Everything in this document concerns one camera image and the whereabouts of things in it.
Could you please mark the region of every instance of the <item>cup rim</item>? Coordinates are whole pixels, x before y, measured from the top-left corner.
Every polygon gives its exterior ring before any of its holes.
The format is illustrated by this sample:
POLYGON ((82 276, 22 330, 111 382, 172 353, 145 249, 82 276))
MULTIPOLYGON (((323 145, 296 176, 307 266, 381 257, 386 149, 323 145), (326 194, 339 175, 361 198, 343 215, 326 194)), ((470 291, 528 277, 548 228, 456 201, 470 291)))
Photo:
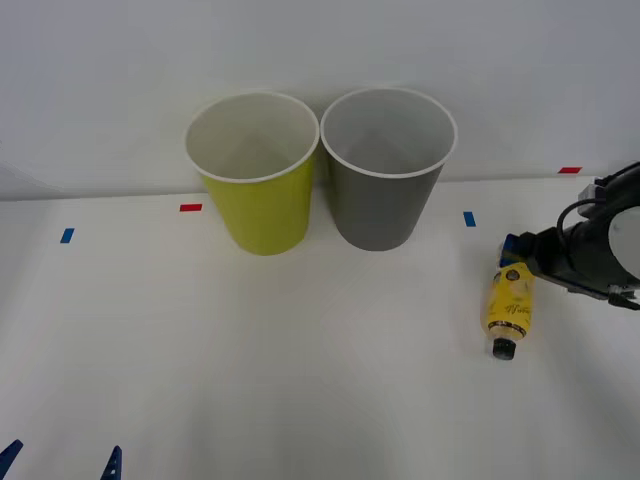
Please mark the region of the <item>cup rim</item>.
POLYGON ((191 123, 189 123, 189 126, 187 127, 187 129, 186 129, 186 131, 185 131, 185 133, 183 135, 183 138, 184 138, 183 144, 185 146, 185 150, 187 150, 186 153, 187 153, 187 157, 189 157, 189 161, 194 166, 194 168, 200 174, 204 175, 205 177, 209 177, 209 178, 212 178, 214 180, 218 180, 219 182, 224 182, 224 183, 237 183, 237 184, 262 183, 262 182, 266 182, 268 180, 273 180, 274 178, 282 177, 282 176, 286 175, 287 173, 292 172, 296 168, 300 167, 304 162, 307 161, 307 159, 316 150, 316 147, 318 146, 318 142, 320 141, 320 124, 318 122, 318 117, 316 117, 316 114, 313 113, 313 110, 311 110, 311 108, 309 108, 309 106, 306 103, 304 103, 302 100, 298 100, 297 98, 294 98, 294 97, 292 97, 290 95, 285 95, 284 93, 277 93, 277 92, 258 90, 258 91, 250 91, 250 92, 239 93, 239 94, 236 94, 236 95, 225 96, 225 97, 219 98, 218 100, 215 100, 213 103, 209 103, 207 106, 205 106, 202 109, 200 109, 196 115, 193 116, 193 119, 191 120, 191 123), (189 151, 186 148, 187 147, 187 140, 189 138, 189 132, 191 131, 191 127, 209 109, 215 107, 216 105, 218 105, 218 104, 220 104, 222 102, 235 100, 235 99, 237 99, 239 97, 247 97, 247 96, 254 96, 254 95, 264 95, 264 96, 270 96, 270 97, 279 97, 279 98, 282 98, 282 99, 285 99, 285 100, 292 101, 292 102, 296 103, 297 105, 301 106, 309 114, 309 116, 311 117, 311 119, 313 120, 313 123, 315 125, 315 136, 314 136, 313 142, 311 144, 311 148, 309 148, 309 150, 300 158, 300 160, 298 160, 294 164, 288 166, 284 170, 280 170, 279 172, 272 173, 271 175, 266 175, 264 177, 229 178, 229 177, 221 177, 221 176, 215 175, 215 174, 213 174, 211 172, 207 172, 206 170, 201 168, 193 160, 193 158, 191 158, 191 155, 189 155, 189 151))
POLYGON ((456 123, 455 119, 453 118, 453 115, 451 115, 451 112, 449 112, 449 110, 447 110, 444 107, 444 105, 442 105, 439 101, 437 101, 435 98, 427 95, 426 93, 422 93, 420 91, 412 90, 412 89, 409 89, 409 88, 400 88, 400 87, 367 87, 367 88, 361 88, 359 90, 355 90, 353 92, 349 92, 346 95, 341 96, 337 100, 334 100, 333 103, 331 105, 329 105, 329 108, 327 108, 327 110, 325 110, 324 114, 322 115, 322 120, 320 120, 320 138, 322 138, 322 144, 327 149, 327 152, 329 152, 329 154, 335 160, 337 160, 338 162, 340 162, 342 165, 344 165, 345 167, 349 168, 350 170, 353 170, 354 172, 362 173, 363 175, 367 175, 369 177, 386 178, 386 179, 413 178, 413 177, 419 177, 420 175, 424 175, 425 173, 432 172, 432 171, 442 167, 442 165, 444 165, 444 163, 449 159, 449 157, 451 156, 453 151, 458 146, 458 124, 456 123), (347 162, 345 159, 340 157, 340 155, 338 155, 331 148, 331 146, 329 145, 329 142, 327 142, 327 139, 325 138, 324 125, 325 125, 325 121, 326 121, 327 117, 329 116, 331 111, 334 109, 334 107, 336 105, 338 105, 339 103, 341 103, 342 101, 344 101, 347 98, 352 97, 354 95, 359 95, 359 94, 366 93, 366 92, 371 92, 371 91, 384 91, 384 90, 394 91, 394 92, 403 92, 403 93, 409 93, 411 95, 416 95, 418 97, 421 97, 423 100, 427 100, 427 101, 433 103, 434 105, 436 105, 438 108, 440 108, 447 115, 447 117, 449 118, 449 121, 451 122, 451 126, 453 127, 453 142, 451 142, 451 148, 449 148, 449 151, 447 152, 447 154, 444 157, 442 157, 442 159, 438 163, 435 163, 435 164, 433 164, 433 165, 431 165, 431 166, 429 166, 427 168, 423 168, 422 170, 416 170, 415 172, 408 172, 408 173, 380 173, 380 172, 373 172, 371 170, 366 170, 364 168, 358 167, 356 165, 353 165, 353 164, 347 162))

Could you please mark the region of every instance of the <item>black cap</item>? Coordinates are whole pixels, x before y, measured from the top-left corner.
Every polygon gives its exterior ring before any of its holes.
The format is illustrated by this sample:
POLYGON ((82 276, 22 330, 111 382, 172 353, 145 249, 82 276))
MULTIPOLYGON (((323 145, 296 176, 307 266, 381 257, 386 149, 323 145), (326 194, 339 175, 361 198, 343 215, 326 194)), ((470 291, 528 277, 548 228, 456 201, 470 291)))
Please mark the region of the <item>black cap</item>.
POLYGON ((496 338, 493 341, 493 356, 500 360, 511 360, 516 353, 516 342, 506 338, 496 338))

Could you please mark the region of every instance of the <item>gray paper cup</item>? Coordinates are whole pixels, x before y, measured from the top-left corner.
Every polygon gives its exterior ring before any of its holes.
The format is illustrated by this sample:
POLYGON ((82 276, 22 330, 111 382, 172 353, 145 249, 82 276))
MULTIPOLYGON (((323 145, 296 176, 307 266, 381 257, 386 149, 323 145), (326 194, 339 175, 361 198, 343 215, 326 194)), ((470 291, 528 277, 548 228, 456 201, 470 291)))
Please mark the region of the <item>gray paper cup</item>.
POLYGON ((412 90, 375 88, 331 104, 320 124, 340 234, 363 250, 402 245, 458 140, 451 114, 412 90))

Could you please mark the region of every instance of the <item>blue tape marker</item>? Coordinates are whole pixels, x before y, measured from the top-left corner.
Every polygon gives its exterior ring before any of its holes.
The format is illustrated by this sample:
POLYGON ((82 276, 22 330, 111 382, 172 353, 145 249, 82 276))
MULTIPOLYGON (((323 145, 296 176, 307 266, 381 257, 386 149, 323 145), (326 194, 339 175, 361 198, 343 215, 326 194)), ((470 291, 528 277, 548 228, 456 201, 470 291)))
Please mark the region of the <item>blue tape marker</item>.
POLYGON ((74 231, 75 228, 65 228, 62 238, 60 239, 60 243, 69 243, 71 241, 71 237, 73 237, 74 231))
POLYGON ((5 448, 2 453, 0 453, 0 480, 7 474, 9 467, 16 459, 21 449, 22 442, 20 440, 16 440, 5 448))
POLYGON ((111 452, 107 466, 100 480, 121 480, 122 479, 122 450, 116 445, 111 452))
POLYGON ((464 212, 464 223, 467 224, 467 227, 476 226, 476 219, 473 218, 473 212, 464 212))

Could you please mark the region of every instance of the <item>red tape marker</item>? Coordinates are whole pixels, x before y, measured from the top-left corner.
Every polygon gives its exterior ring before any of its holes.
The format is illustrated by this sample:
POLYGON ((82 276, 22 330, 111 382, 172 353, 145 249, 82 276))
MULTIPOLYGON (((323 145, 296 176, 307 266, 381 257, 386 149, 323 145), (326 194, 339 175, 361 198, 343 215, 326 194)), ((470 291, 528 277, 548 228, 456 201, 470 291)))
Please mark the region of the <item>red tape marker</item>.
POLYGON ((562 167, 558 173, 576 174, 580 173, 580 170, 582 170, 582 167, 562 167))
POLYGON ((180 205, 181 212, 199 212, 202 210, 201 203, 183 203, 180 205))

